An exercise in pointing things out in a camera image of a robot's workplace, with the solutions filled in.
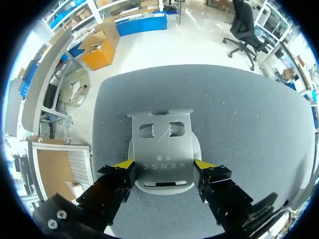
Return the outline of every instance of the metal plate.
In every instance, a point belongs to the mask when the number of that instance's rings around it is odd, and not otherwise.
[[[132,115],[132,128],[129,158],[133,153],[137,187],[151,194],[171,195],[194,186],[189,113],[135,114]]]

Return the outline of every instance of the gray table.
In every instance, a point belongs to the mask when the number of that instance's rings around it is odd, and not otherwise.
[[[127,159],[132,138],[127,114],[189,108],[203,161],[226,165],[254,202],[277,192],[279,207],[309,180],[315,143],[309,103],[263,76],[209,65],[149,68],[104,81],[94,111],[94,171]],[[157,196],[135,187],[112,230],[130,239],[223,232],[195,188]]]

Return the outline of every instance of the white shelving unit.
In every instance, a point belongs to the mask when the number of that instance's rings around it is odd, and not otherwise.
[[[54,12],[46,19],[46,22],[48,23],[54,15],[57,14],[57,12],[63,8],[68,2],[70,2],[71,0],[65,0],[60,6],[58,6],[58,8],[56,10],[54,10]]]
[[[287,29],[285,30],[285,32],[282,34],[282,36],[280,38],[276,37],[273,34],[273,32],[268,31],[265,27],[263,27],[262,25],[260,25],[258,23],[261,15],[262,15],[262,12],[264,11],[266,6],[271,10],[271,13],[273,13],[279,17],[280,22],[284,23],[287,26]],[[276,7],[274,7],[271,3],[269,3],[268,0],[264,0],[262,7],[258,13],[258,16],[255,19],[254,25],[261,28],[264,32],[269,34],[276,41],[274,48],[271,50],[271,52],[268,54],[268,56],[266,56],[265,59],[261,62],[261,64],[263,64],[269,58],[270,55],[272,55],[275,51],[277,51],[279,49],[280,42],[282,42],[286,38],[286,36],[289,34],[289,31],[293,25],[293,22],[292,21],[288,22],[287,19],[278,11],[278,9]]]
[[[118,1],[114,1],[112,3],[109,3],[109,4],[106,4],[100,8],[98,8],[98,11],[102,11],[104,9],[107,9],[108,7],[111,7],[111,6],[114,6],[114,5],[117,5],[117,4],[120,4],[120,3],[123,3],[123,2],[126,2],[126,1],[130,1],[130,0],[118,0]]]
[[[73,0],[66,0],[64,1],[56,10],[54,10],[54,12],[47,18],[47,20],[43,20],[47,25],[50,25],[49,22],[52,20],[52,18],[58,13],[59,10],[61,10],[64,6],[66,6],[66,4],[71,3]],[[84,8],[84,7],[88,7],[90,9],[90,11],[92,12],[92,15],[89,16],[88,18],[80,21],[75,27],[72,28],[72,30],[75,30],[77,28],[79,28],[80,26],[84,25],[86,22],[89,22],[92,18],[95,18],[96,22],[102,23],[102,18],[100,15],[100,12],[117,4],[121,4],[123,2],[126,1],[130,1],[130,0],[117,0],[114,1],[112,3],[109,3],[105,6],[102,6],[100,8],[97,8],[95,5],[94,0],[86,0],[84,3],[82,3],[81,5],[77,6],[76,8],[74,8],[71,12],[69,12],[64,18],[62,18],[53,28],[52,31],[56,31],[61,25],[62,23],[66,22],[71,16],[73,16],[76,12],[78,12],[80,9]],[[163,1],[159,0],[159,10],[163,11]],[[128,16],[125,17],[125,19],[129,19],[132,17],[137,17],[139,16],[139,14],[137,15],[133,15],[133,16]]]
[[[80,10],[81,8],[83,8],[86,5],[86,1],[84,3],[82,3],[81,5],[77,6],[76,8],[74,8],[72,11],[70,11],[62,20],[59,21],[58,24],[56,24],[52,30],[55,30],[56,28],[59,27],[60,24],[62,24],[62,22],[64,22],[65,20],[67,20],[71,15],[73,15],[74,13],[76,13],[78,10]]]
[[[88,20],[92,19],[94,17],[94,15],[90,15],[89,17],[87,17],[86,19],[80,21],[75,27],[72,28],[72,30],[78,28],[80,25],[82,25],[83,23],[87,22]]]

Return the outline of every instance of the glossy floor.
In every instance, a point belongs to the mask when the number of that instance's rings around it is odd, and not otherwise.
[[[220,65],[250,71],[248,57],[237,52],[229,58],[228,53],[237,46],[222,43],[223,37],[234,39],[229,31],[233,17],[232,13],[205,6],[199,0],[188,0],[182,4],[180,25],[169,21],[167,30],[121,37],[112,65],[89,71],[90,90],[83,104],[77,108],[66,106],[67,113],[74,120],[70,130],[72,144],[92,144],[96,96],[100,84],[111,76],[179,64]],[[258,66],[255,73],[262,74]],[[56,124],[55,137],[64,138],[64,131],[64,123]]]

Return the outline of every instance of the black office chair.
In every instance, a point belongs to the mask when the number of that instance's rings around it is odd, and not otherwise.
[[[230,41],[239,47],[235,50],[231,51],[228,54],[228,57],[232,58],[233,53],[237,51],[244,51],[248,56],[250,62],[252,63],[252,67],[250,68],[252,71],[255,70],[254,61],[257,61],[257,52],[263,51],[268,54],[268,50],[266,49],[266,45],[270,43],[266,38],[265,42],[261,42],[257,36],[255,35],[255,27],[254,27],[254,18],[253,18],[253,10],[250,5],[243,0],[233,0],[234,8],[235,8],[235,18],[233,21],[233,25],[230,28],[230,32],[236,37],[239,41],[235,41],[229,38],[224,38],[223,43]],[[251,45],[255,53],[253,53],[247,45]]]

